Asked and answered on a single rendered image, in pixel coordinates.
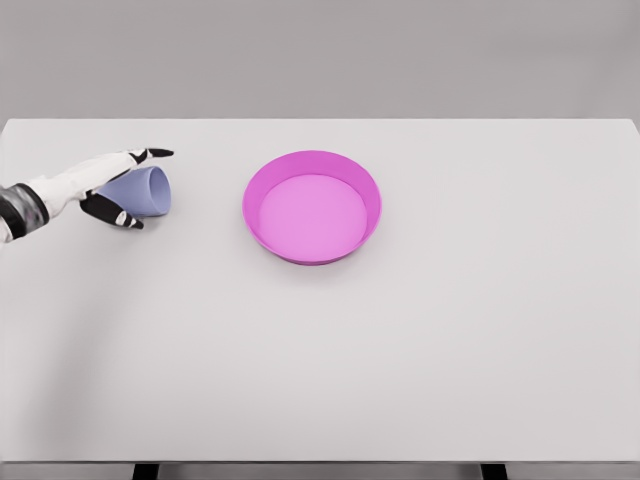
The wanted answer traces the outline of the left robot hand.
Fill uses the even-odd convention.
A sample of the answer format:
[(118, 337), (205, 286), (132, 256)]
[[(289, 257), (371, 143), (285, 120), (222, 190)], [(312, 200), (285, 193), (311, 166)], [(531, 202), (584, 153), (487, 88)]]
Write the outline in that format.
[(148, 159), (172, 157), (174, 151), (165, 148), (145, 148), (99, 155), (82, 161), (56, 175), (54, 183), (61, 188), (48, 201), (51, 218), (58, 216), (72, 201), (81, 210), (103, 223), (124, 229), (142, 230), (144, 223), (113, 200), (97, 192), (107, 183), (138, 168)]

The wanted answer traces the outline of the lavender plastic cup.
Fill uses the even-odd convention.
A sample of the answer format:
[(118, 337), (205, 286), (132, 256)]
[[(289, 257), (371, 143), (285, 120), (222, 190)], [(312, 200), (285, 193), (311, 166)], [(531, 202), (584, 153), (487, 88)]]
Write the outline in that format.
[(132, 170), (99, 188), (97, 192), (133, 216), (166, 215), (171, 208), (171, 186), (156, 166)]

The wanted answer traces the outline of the pink round plate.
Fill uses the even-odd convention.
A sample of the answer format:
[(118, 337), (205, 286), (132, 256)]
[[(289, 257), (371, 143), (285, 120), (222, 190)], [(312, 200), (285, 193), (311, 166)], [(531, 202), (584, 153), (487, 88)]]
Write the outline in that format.
[(244, 222), (257, 243), (295, 264), (324, 265), (350, 255), (374, 233), (382, 195), (354, 160), (330, 151), (281, 155), (249, 180)]

